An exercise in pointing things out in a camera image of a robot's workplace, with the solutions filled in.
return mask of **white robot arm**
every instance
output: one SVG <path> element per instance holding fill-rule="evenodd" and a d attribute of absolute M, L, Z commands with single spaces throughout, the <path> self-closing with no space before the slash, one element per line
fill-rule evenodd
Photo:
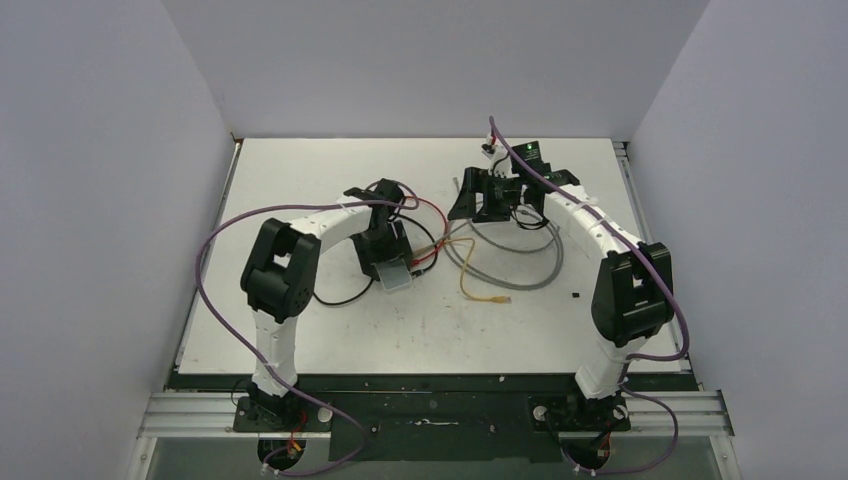
<path fill-rule="evenodd" d="M 519 205 L 529 205 L 553 221 L 586 254 L 597 260 L 598 278 L 592 298 L 592 319 L 596 328 L 597 348 L 586 358 L 576 374 L 577 384 L 586 399 L 605 398 L 619 391 L 626 357 L 638 352 L 648 338 L 659 333 L 671 320 L 673 310 L 651 276 L 632 252 L 612 236 L 582 206 L 593 210 L 613 229 L 637 245 L 672 288 L 671 257 L 661 243 L 647 245 L 624 231 L 591 198 L 580 181 L 568 170 L 552 171 L 542 162 L 539 142 L 514 146 L 522 159 L 536 172 L 580 200 L 571 200 L 550 191 L 509 158 L 506 149 L 490 137 L 483 144 L 489 157 L 488 169 L 469 167 L 454 207 L 451 220 L 468 218 L 473 222 L 508 221 Z M 478 208 L 477 195 L 483 202 Z"/>
<path fill-rule="evenodd" d="M 403 197 L 396 182 L 383 179 L 373 191 L 348 190 L 337 203 L 383 200 L 400 204 Z M 257 349 L 290 385 L 297 383 L 298 315 L 312 299 L 322 253 L 350 238 L 365 275 L 382 282 L 387 290 L 412 281 L 412 249 L 403 223 L 391 219 L 396 210 L 387 205 L 357 206 L 318 212 L 289 223 L 269 219 L 262 224 L 241 288 L 254 312 Z M 247 390 L 253 401 L 272 411 L 281 411 L 281 404 L 291 400 L 284 398 L 288 390 L 274 381 L 258 360 Z"/>

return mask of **metal frame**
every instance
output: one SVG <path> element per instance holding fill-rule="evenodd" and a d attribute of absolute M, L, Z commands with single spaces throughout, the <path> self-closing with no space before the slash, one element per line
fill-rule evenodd
<path fill-rule="evenodd" d="M 742 470 L 733 451 L 732 437 L 711 436 L 710 444 L 716 457 L 716 465 L 725 480 L 742 480 Z"/>
<path fill-rule="evenodd" d="M 651 235 L 651 229 L 648 228 L 648 222 L 645 219 L 645 209 L 642 207 L 642 201 L 639 199 L 636 184 L 633 183 L 630 173 L 630 158 L 627 156 L 627 146 L 624 142 L 613 142 L 612 148 L 615 151 L 615 158 L 618 160 L 618 168 L 621 170 L 621 178 L 624 180 L 627 196 L 630 198 L 630 206 L 633 207 L 633 215 L 636 217 L 636 226 L 639 228 L 639 234 L 645 241 L 653 243 L 654 237 Z M 670 322 L 670 328 L 674 345 L 679 349 L 682 338 L 680 325 L 677 322 Z M 692 369 L 688 359 L 681 360 L 681 368 L 684 370 Z"/>
<path fill-rule="evenodd" d="M 215 220 L 212 225 L 209 226 L 209 231 L 214 230 L 220 223 L 221 219 L 224 215 L 224 206 L 227 204 L 227 197 L 230 195 L 230 185 L 233 183 L 233 176 L 236 173 L 236 167 L 238 166 L 239 157 L 241 156 L 241 149 L 244 145 L 243 140 L 235 141 L 235 148 L 233 149 L 233 156 L 230 159 L 230 167 L 227 170 L 227 177 L 224 180 L 224 188 L 221 191 L 221 201 L 218 202 L 218 211 L 215 213 Z M 212 247 L 215 245 L 215 240 L 212 240 L 212 243 L 209 245 L 209 248 L 206 249 L 206 254 L 203 256 L 203 274 L 206 274 L 207 264 L 209 263 L 209 252 L 212 251 Z M 183 354 L 185 353 L 186 342 L 188 342 L 188 332 L 191 330 L 191 312 L 194 311 L 194 308 L 197 306 L 197 288 L 192 291 L 191 294 L 191 303 L 189 304 L 189 308 L 186 311 L 185 321 L 182 334 L 180 335 L 180 346 L 177 348 L 177 352 L 174 355 L 173 361 L 173 369 L 179 370 L 180 363 L 183 361 Z"/>
<path fill-rule="evenodd" d="M 674 410 L 681 436 L 727 437 L 733 429 L 719 392 L 648 393 Z M 621 436 L 666 437 L 671 420 L 658 405 L 625 395 L 632 429 Z M 288 438 L 290 432 L 242 433 L 232 429 L 236 407 L 228 393 L 155 393 L 150 397 L 139 438 Z M 596 433 L 560 433 L 562 438 L 594 437 Z M 330 438 L 329 432 L 300 432 L 295 438 Z"/>
<path fill-rule="evenodd" d="M 130 468 L 127 478 L 132 480 L 144 480 L 150 470 L 150 462 L 153 460 L 153 452 L 156 450 L 156 437 L 139 437 L 135 442 Z"/>

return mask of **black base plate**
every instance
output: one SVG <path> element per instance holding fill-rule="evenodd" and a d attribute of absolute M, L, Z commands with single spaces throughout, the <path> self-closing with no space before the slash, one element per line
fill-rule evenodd
<path fill-rule="evenodd" d="M 612 412 L 615 407 L 627 407 L 624 399 L 621 397 L 598 400 L 603 402 L 600 408 L 593 409 L 594 412 L 606 415 Z M 536 432 L 599 432 L 605 428 L 603 421 L 597 420 L 597 415 L 593 412 L 586 414 L 581 411 L 581 404 L 585 400 L 578 398 L 577 395 L 534 395 L 527 398 L 527 409 L 530 412 L 530 418 L 533 420 L 533 430 Z M 533 410 L 536 407 L 545 407 L 549 412 L 544 420 L 536 420 L 533 416 Z M 624 432 L 630 430 L 630 420 L 625 419 L 616 423 L 613 431 Z"/>
<path fill-rule="evenodd" d="M 306 412 L 304 432 L 329 432 L 332 421 L 323 423 L 318 420 L 318 406 L 301 402 Z M 256 405 L 248 397 L 241 397 L 233 420 L 233 431 L 241 433 L 267 433 L 290 431 L 282 421 L 268 410 Z"/>

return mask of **gray wall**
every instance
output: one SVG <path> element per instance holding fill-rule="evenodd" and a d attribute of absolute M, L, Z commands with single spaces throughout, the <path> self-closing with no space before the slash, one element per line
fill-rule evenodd
<path fill-rule="evenodd" d="M 0 478 L 123 478 L 232 141 L 158 0 L 0 6 Z"/>
<path fill-rule="evenodd" d="M 747 479 L 846 478 L 848 2 L 713 0 L 630 152 Z"/>
<path fill-rule="evenodd" d="M 629 139 L 707 0 L 163 0 L 237 136 Z"/>

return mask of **wire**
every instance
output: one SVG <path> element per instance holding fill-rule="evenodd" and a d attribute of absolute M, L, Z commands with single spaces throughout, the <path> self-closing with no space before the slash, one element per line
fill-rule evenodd
<path fill-rule="evenodd" d="M 427 238 L 430 239 L 430 242 L 432 242 L 431 245 L 436 245 L 438 243 L 436 241 L 436 237 L 434 237 L 433 234 L 430 233 L 430 230 L 427 230 L 427 227 L 422 225 L 421 222 L 419 222 L 418 220 L 415 220 L 413 218 L 409 218 L 406 215 L 401 215 L 401 214 L 398 214 L 398 218 L 406 220 L 407 222 L 409 222 L 409 223 L 415 225 L 416 227 L 420 228 L 421 231 L 424 232 L 427 235 Z M 438 251 L 438 249 L 435 249 L 435 250 L 433 250 L 433 252 L 435 252 L 435 255 L 433 255 L 433 261 L 430 262 L 430 265 L 427 265 L 426 267 L 424 267 L 422 269 L 419 269 L 419 270 L 412 272 L 413 275 L 415 275 L 416 277 L 424 275 L 425 273 L 429 272 L 430 270 L 433 269 L 433 267 L 436 266 L 436 262 L 439 260 L 439 251 Z"/>
<path fill-rule="evenodd" d="M 300 411 L 300 423 L 298 423 L 296 427 L 292 428 L 291 433 L 289 433 L 289 441 L 286 444 L 286 447 L 287 447 L 286 451 L 289 453 L 289 455 L 291 455 L 293 453 L 291 451 L 292 448 L 294 448 L 298 452 L 303 450 L 302 448 L 300 448 L 300 445 L 298 445 L 297 441 L 295 441 L 294 434 L 303 430 L 304 425 L 306 425 L 306 410 L 301 410 Z"/>
<path fill-rule="evenodd" d="M 265 355 L 262 352 L 260 352 L 255 346 L 253 346 L 241 333 L 238 332 L 238 330 L 235 329 L 235 327 L 233 327 L 230 324 L 230 322 L 228 322 L 224 318 L 224 316 L 221 314 L 221 312 L 218 311 L 218 309 L 214 305 L 212 305 L 212 301 L 209 299 L 209 294 L 206 292 L 206 288 L 203 286 L 203 258 L 206 254 L 206 251 L 209 249 L 209 245 L 212 243 L 212 240 L 214 240 L 215 237 L 217 237 L 218 234 L 220 234 L 222 231 L 226 230 L 227 228 L 229 228 L 230 226 L 232 226 L 235 223 L 241 222 L 244 219 L 254 217 L 256 215 L 262 215 L 264 213 L 278 212 L 278 211 L 283 211 L 283 210 L 326 211 L 326 210 L 337 210 L 337 209 L 342 209 L 342 208 L 359 207 L 359 206 L 366 206 L 366 205 L 387 205 L 387 206 L 390 206 L 390 207 L 402 208 L 404 210 L 414 210 L 414 209 L 418 208 L 420 206 L 418 196 L 412 190 L 410 190 L 410 188 L 407 187 L 406 185 L 402 184 L 401 182 L 397 182 L 397 183 L 402 188 L 406 189 L 406 191 L 408 191 L 410 193 L 410 195 L 413 197 L 413 199 L 415 200 L 415 202 L 412 206 L 399 205 L 397 203 L 392 203 L 392 202 L 388 202 L 388 201 L 384 201 L 384 200 L 363 200 L 363 201 L 359 201 L 359 202 L 350 202 L 350 203 L 345 203 L 345 204 L 338 204 L 337 203 L 337 204 L 331 204 L 331 205 L 274 205 L 274 206 L 270 206 L 270 207 L 257 208 L 255 210 L 250 210 L 250 211 L 247 211 L 247 212 L 242 213 L 240 215 L 237 215 L 237 216 L 227 220 L 226 222 L 222 223 L 221 225 L 219 225 L 214 230 L 212 230 L 212 232 L 209 234 L 209 236 L 207 236 L 206 239 L 203 241 L 203 243 L 200 245 L 200 248 L 197 251 L 197 255 L 195 256 L 195 259 L 194 259 L 194 281 L 195 281 L 195 284 L 197 285 L 197 293 L 198 293 L 198 295 L 200 295 L 200 298 L 201 298 L 201 300 L 203 300 L 203 303 L 206 305 L 206 308 L 209 309 L 209 313 L 211 313 L 212 316 L 215 317 L 215 319 L 218 321 L 218 323 L 220 323 L 222 327 L 224 327 L 228 332 L 230 332 L 230 334 L 232 334 L 236 338 L 236 340 L 239 341 L 239 343 L 241 343 L 242 345 L 245 346 L 245 348 L 250 350 L 250 352 L 253 354 L 254 357 L 256 357 L 256 359 L 259 361 L 259 363 L 265 366 L 265 369 L 268 371 L 268 374 L 271 375 L 271 378 L 273 378 L 274 381 L 279 383 L 283 388 L 285 388 L 289 392 L 293 393 L 294 395 L 297 395 L 298 397 L 300 397 L 300 398 L 302 398 L 302 399 L 304 399 L 304 400 L 306 400 L 310 403 L 313 403 L 313 404 L 315 404 L 319 407 L 324 407 L 324 408 L 330 410 L 331 412 L 335 413 L 336 415 L 339 415 L 340 417 L 344 418 L 345 420 L 347 420 L 348 422 L 353 424 L 357 429 L 359 429 L 360 432 L 362 432 L 362 443 L 357 448 L 355 448 L 353 451 L 342 456 L 338 460 L 335 460 L 335 461 L 333 461 L 329 464 L 326 464 L 322 467 L 318 467 L 318 468 L 311 469 L 311 470 L 305 470 L 305 471 L 300 471 L 300 472 L 285 472 L 285 471 L 280 472 L 280 474 L 283 475 L 283 476 L 305 477 L 305 476 L 309 476 L 309 475 L 315 475 L 315 474 L 318 474 L 318 473 L 326 472 L 327 470 L 331 470 L 333 468 L 338 467 L 339 465 L 342 465 L 343 463 L 347 462 L 348 460 L 359 455 L 359 453 L 365 448 L 367 441 L 368 441 L 368 433 L 366 432 L 365 427 L 363 427 L 361 423 L 359 423 L 355 418 L 351 417 L 347 413 L 343 412 L 342 410 L 340 410 L 340 409 L 338 409 L 338 408 L 336 408 L 336 407 L 334 407 L 334 406 L 332 406 L 332 405 L 330 405 L 326 402 L 323 402 L 323 401 L 313 397 L 312 395 L 309 395 L 308 393 L 294 387 L 293 385 L 291 385 L 288 382 L 286 382 L 285 380 L 283 380 L 283 378 L 271 366 L 271 364 L 269 363 L 269 361 L 265 357 Z M 280 454 L 281 452 L 284 452 L 284 451 L 285 451 L 285 446 L 278 448 L 276 450 L 273 450 L 272 452 L 270 452 L 268 455 L 265 456 L 265 458 L 263 459 L 263 464 L 267 464 L 269 460 L 271 460 L 276 455 L 278 455 L 278 454 Z"/>
<path fill-rule="evenodd" d="M 537 215 L 539 215 L 541 217 L 541 220 L 539 220 L 536 223 L 524 223 L 524 222 L 522 222 L 521 220 L 518 219 L 518 215 L 515 214 L 516 210 L 518 210 L 518 207 L 512 209 L 512 212 L 511 212 L 512 219 L 515 220 L 515 223 L 518 225 L 518 228 L 520 228 L 522 230 L 530 230 L 530 231 L 541 230 L 541 229 L 545 228 L 548 225 L 548 223 L 550 223 L 550 220 L 545 218 L 544 215 L 539 215 L 538 213 L 537 213 Z"/>
<path fill-rule="evenodd" d="M 245 380 L 250 380 L 250 378 L 240 378 L 236 380 L 236 383 L 233 384 L 233 388 L 230 389 L 230 401 L 233 402 L 233 405 L 235 405 L 236 407 L 238 407 L 238 403 L 236 403 L 236 399 L 233 397 L 236 394 L 236 389 L 238 388 L 238 386 L 244 383 Z"/>
<path fill-rule="evenodd" d="M 498 159 L 495 163 L 493 163 L 493 164 L 492 164 L 492 170 L 491 170 L 491 173 L 492 173 L 492 174 L 494 174 L 494 173 L 495 173 L 495 169 L 496 169 L 496 168 L 498 168 L 498 165 L 500 165 L 500 164 L 501 164 L 501 162 L 503 162 L 503 161 L 504 161 L 504 160 L 506 160 L 507 158 L 509 158 L 509 152 L 507 152 L 507 154 L 506 154 L 506 155 L 504 155 L 504 157 L 503 157 L 503 158 L 499 158 L 499 159 Z"/>
<path fill-rule="evenodd" d="M 321 297 L 319 297 L 318 294 L 315 291 L 312 292 L 312 296 L 315 297 L 315 300 L 317 300 L 318 303 L 320 303 L 321 305 L 324 305 L 325 307 L 344 307 L 344 306 L 349 305 L 349 304 L 359 300 L 360 298 L 362 298 L 362 296 L 365 295 L 366 293 L 368 293 L 368 290 L 371 289 L 371 285 L 374 285 L 374 279 L 373 278 L 368 279 L 368 285 L 365 285 L 365 288 L 363 288 L 362 291 L 360 291 L 356 295 L 348 298 L 347 300 L 342 300 L 341 302 L 328 302 L 328 301 L 322 300 Z"/>
<path fill-rule="evenodd" d="M 471 248 L 468 249 L 468 253 L 465 254 L 465 263 L 462 264 L 462 270 L 459 273 L 459 289 L 462 291 L 463 295 L 468 297 L 469 300 L 474 300 L 475 302 L 492 302 L 492 303 L 510 303 L 512 299 L 505 295 L 496 295 L 494 297 L 478 297 L 477 295 L 473 295 L 465 289 L 465 271 L 468 269 L 468 261 L 471 259 L 471 254 L 474 253 L 474 247 L 477 245 L 477 241 L 471 237 L 462 237 L 462 238 L 450 238 L 443 242 L 443 244 L 450 244 L 456 242 L 471 242 Z"/>
<path fill-rule="evenodd" d="M 513 150 L 512 147 L 510 147 L 509 144 L 506 142 L 506 139 L 503 137 L 500 130 L 498 130 L 497 125 L 495 125 L 495 117 L 492 117 L 492 116 L 489 117 L 489 125 L 491 125 L 491 127 L 492 127 L 492 135 L 501 142 L 501 145 L 503 145 L 503 147 L 507 150 L 507 152 L 509 152 L 510 156 L 512 156 L 512 158 L 519 165 L 521 165 L 522 168 L 527 170 L 527 172 L 530 175 L 535 177 L 536 180 L 542 182 L 542 184 L 545 185 L 546 187 L 548 187 L 548 188 L 552 189 L 553 191 L 559 193 L 563 197 L 565 197 L 568 200 L 570 200 L 571 202 L 573 202 L 575 205 L 580 205 L 580 208 L 586 210 L 586 212 L 588 212 L 591 216 L 593 216 L 596 220 L 598 220 L 598 222 L 604 227 L 605 230 L 607 230 L 610 233 L 610 235 L 612 235 L 616 240 L 621 242 L 622 245 L 627 247 L 628 250 L 633 252 L 633 255 L 645 267 L 645 270 L 648 271 L 648 274 L 651 275 L 651 278 L 654 280 L 654 283 L 656 283 L 657 287 L 659 287 L 660 291 L 662 291 L 666 300 L 668 300 L 668 303 L 671 306 L 671 309 L 674 311 L 674 314 L 677 316 L 677 322 L 680 326 L 680 336 L 681 336 L 680 351 L 675 353 L 675 354 L 667 355 L 667 356 L 648 355 L 648 354 L 638 353 L 638 352 L 637 353 L 631 353 L 630 355 L 628 355 L 626 357 L 627 361 L 624 364 L 623 368 L 621 369 L 621 375 L 619 376 L 619 379 L 618 379 L 618 383 L 621 386 L 621 390 L 623 392 L 629 394 L 630 396 L 633 396 L 633 397 L 636 397 L 636 398 L 641 398 L 643 400 L 648 400 L 649 402 L 653 402 L 653 403 L 659 405 L 660 407 L 662 407 L 664 410 L 666 410 L 668 412 L 668 414 L 671 416 L 671 421 L 674 424 L 674 434 L 672 435 L 672 438 L 671 438 L 671 444 L 668 446 L 668 449 L 662 455 L 657 457 L 655 460 L 648 462 L 645 465 L 642 465 L 640 467 L 620 468 L 620 469 L 617 469 L 617 470 L 606 470 L 602 473 L 605 474 L 605 475 L 609 475 L 609 474 L 620 474 L 620 473 L 638 473 L 638 472 L 644 472 L 646 470 L 649 470 L 649 469 L 659 465 L 660 463 L 664 462 L 665 459 L 667 459 L 669 456 L 671 456 L 672 452 L 674 451 L 674 448 L 677 446 L 677 439 L 678 439 L 678 435 L 680 433 L 679 424 L 677 422 L 677 415 L 674 414 L 674 411 L 671 409 L 671 407 L 669 407 L 668 405 L 663 403 L 661 400 L 654 398 L 654 397 L 649 397 L 647 395 L 643 395 L 641 393 L 636 393 L 636 392 L 630 390 L 629 388 L 627 388 L 627 386 L 625 386 L 624 383 L 627 381 L 627 369 L 630 366 L 630 362 L 632 360 L 643 359 L 643 360 L 652 360 L 652 361 L 656 361 L 656 362 L 672 362 L 672 361 L 675 361 L 675 360 L 680 360 L 681 358 L 686 356 L 686 354 L 689 352 L 689 327 L 686 324 L 686 318 L 683 316 L 683 309 L 680 308 L 680 304 L 677 303 L 677 300 L 674 298 L 674 295 L 671 293 L 671 289 L 669 289 L 668 285 L 665 284 L 665 281 L 662 279 L 659 272 L 657 272 L 657 269 L 654 268 L 654 266 L 651 264 L 651 261 L 648 260 L 648 258 L 645 257 L 645 255 L 641 251 L 639 251 L 639 248 L 636 245 L 634 245 L 633 242 L 628 240 L 627 237 L 625 237 L 618 230 L 613 228 L 612 225 L 610 225 L 609 222 L 607 222 L 606 219 L 600 213 L 598 213 L 598 211 L 595 210 L 591 205 L 587 205 L 585 203 L 582 203 L 577 197 L 566 192 L 565 190 L 563 190 L 562 188 L 555 185 L 553 182 L 551 182 L 550 180 L 548 180 L 547 178 L 545 178 L 544 176 L 540 175 L 538 172 L 533 170 L 530 167 L 530 165 L 528 165 L 527 162 L 525 162 L 524 159 L 522 159 L 521 156 L 518 155 L 515 152 L 515 150 Z M 566 454 L 566 457 L 569 459 L 569 461 L 572 461 L 572 463 L 573 463 L 573 460 L 571 460 L 571 457 L 569 457 L 567 454 Z"/>
<path fill-rule="evenodd" d="M 459 190 L 460 190 L 459 179 L 456 178 L 456 177 L 453 177 L 453 184 L 454 184 L 454 187 L 456 188 L 456 191 L 459 192 Z M 522 215 L 527 215 L 527 216 L 532 217 L 536 220 L 542 219 L 541 215 L 539 215 L 538 213 L 536 213 L 534 211 L 531 212 L 531 211 L 527 211 L 527 210 L 518 210 L 518 213 L 520 213 Z M 486 283 L 489 283 L 491 285 L 495 285 L 495 286 L 501 287 L 501 288 L 506 288 L 506 289 L 509 289 L 509 290 L 532 291 L 532 290 L 538 290 L 538 289 L 547 287 L 548 285 L 553 283 L 554 280 L 556 280 L 557 277 L 559 276 L 559 274 L 562 272 L 562 268 L 563 268 L 564 261 L 565 261 L 565 255 L 564 255 L 565 247 L 563 246 L 562 238 L 560 237 L 559 232 L 558 232 L 559 227 L 554 223 L 548 222 L 548 224 L 545 226 L 548 229 L 548 232 L 550 232 L 550 234 L 551 234 L 550 241 L 548 241 L 548 243 L 546 243 L 542 247 L 532 248 L 532 249 L 529 249 L 529 250 L 520 250 L 520 249 L 517 249 L 517 248 L 508 247 L 506 245 L 502 245 L 500 243 L 497 243 L 494 240 L 492 240 L 491 238 L 484 235 L 483 232 L 481 232 L 477 227 L 475 227 L 474 223 L 471 222 L 471 221 L 466 221 L 464 223 L 461 223 L 457 227 L 453 227 L 451 229 L 448 237 L 450 235 L 453 235 L 456 231 L 460 230 L 462 227 L 464 227 L 466 225 L 468 225 L 471 228 L 471 230 L 478 237 L 480 237 L 482 240 L 484 240 L 485 242 L 489 243 L 490 245 L 492 245 L 496 248 L 499 248 L 499 249 L 507 251 L 507 252 L 513 252 L 513 253 L 518 253 L 518 254 L 531 254 L 531 253 L 536 253 L 536 252 L 540 252 L 542 250 L 545 250 L 551 244 L 554 245 L 555 252 L 556 252 L 556 260 L 554 261 L 553 270 L 551 271 L 550 274 L 548 274 L 548 276 L 545 279 L 543 279 L 542 281 L 537 282 L 537 283 L 532 283 L 532 284 L 512 283 L 512 282 L 491 276 L 491 275 L 487 274 L 486 272 L 478 269 L 474 265 L 471 265 L 471 263 L 469 263 L 467 270 L 468 270 L 468 274 L 471 275 L 472 277 L 475 277 L 475 278 L 482 280 Z M 463 264 L 462 257 L 459 255 L 459 252 L 456 251 L 456 248 L 453 245 L 448 245 L 447 249 L 444 249 L 444 252 L 445 252 L 445 255 L 447 255 L 447 257 L 448 257 L 448 260 L 451 261 L 451 263 L 453 263 L 454 265 L 456 265 L 459 268 L 462 268 L 462 264 Z"/>
<path fill-rule="evenodd" d="M 430 206 L 433 210 L 436 211 L 436 213 L 439 214 L 440 217 L 442 217 L 442 223 L 444 223 L 444 225 L 445 225 L 445 235 L 447 235 L 448 232 L 450 231 L 450 222 L 448 222 L 448 217 L 445 216 L 445 212 L 443 212 L 442 209 L 439 208 L 438 205 L 436 205 L 435 203 L 433 203 L 429 200 L 425 200 L 423 198 L 421 198 L 419 200 L 421 200 L 421 203 L 424 203 L 425 205 Z M 419 263 L 423 262 L 424 260 L 426 260 L 426 259 L 428 259 L 432 256 L 435 256 L 436 252 L 439 251 L 439 249 L 442 248 L 442 246 L 444 245 L 444 237 L 442 239 L 439 239 L 438 241 L 433 240 L 433 243 L 431 245 L 432 245 L 432 247 L 427 246 L 427 247 L 419 248 L 418 250 L 416 250 L 415 252 L 412 253 L 413 256 L 417 257 L 418 255 L 427 251 L 428 249 L 433 248 L 433 250 L 430 253 L 428 253 L 427 255 L 424 255 L 421 258 L 416 258 L 415 260 L 413 260 L 412 261 L 413 266 L 418 265 Z"/>
<path fill-rule="evenodd" d="M 464 225 L 465 224 L 462 224 L 462 225 L 460 225 L 459 227 L 457 227 L 453 230 L 454 231 L 459 230 Z M 470 227 L 472 227 L 472 229 L 475 230 L 476 232 L 479 232 L 479 230 L 474 228 L 474 225 L 472 223 L 468 223 L 468 225 Z M 551 270 L 551 273 L 548 274 L 548 276 L 545 279 L 543 279 L 542 281 L 537 282 L 537 283 L 532 283 L 532 284 L 512 283 L 512 282 L 494 277 L 492 275 L 489 275 L 486 272 L 475 267 L 474 265 L 471 265 L 470 263 L 466 267 L 466 269 L 468 270 L 468 274 L 471 275 L 472 277 L 478 278 L 478 279 L 480 279 L 480 280 L 482 280 L 486 283 L 495 285 L 497 287 L 506 288 L 506 289 L 509 289 L 509 290 L 531 291 L 531 290 L 538 290 L 538 289 L 547 287 L 548 285 L 553 283 L 554 280 L 556 280 L 556 278 L 559 276 L 560 272 L 562 272 L 562 268 L 563 268 L 564 260 L 565 260 L 565 255 L 564 255 L 565 247 L 563 246 L 562 238 L 559 236 L 559 233 L 556 231 L 556 227 L 554 226 L 554 224 L 549 223 L 545 228 L 547 228 L 548 231 L 550 232 L 551 240 L 554 242 L 554 247 L 555 247 L 554 249 L 555 249 L 555 252 L 556 252 L 556 260 L 554 260 L 553 270 Z M 484 237 L 481 236 L 481 238 L 483 238 L 483 240 L 491 243 L 492 245 L 494 245 L 497 248 L 503 247 L 500 244 L 497 244 L 495 242 L 490 241 L 490 239 L 488 237 L 484 238 Z M 443 251 L 444 251 L 445 255 L 447 255 L 448 260 L 450 260 L 457 267 L 462 268 L 462 265 L 463 265 L 462 257 L 459 255 L 459 252 L 456 251 L 456 248 L 454 248 L 453 245 L 448 244 L 447 247 L 445 249 L 443 249 Z M 532 253 L 532 252 L 519 250 L 516 253 Z"/>

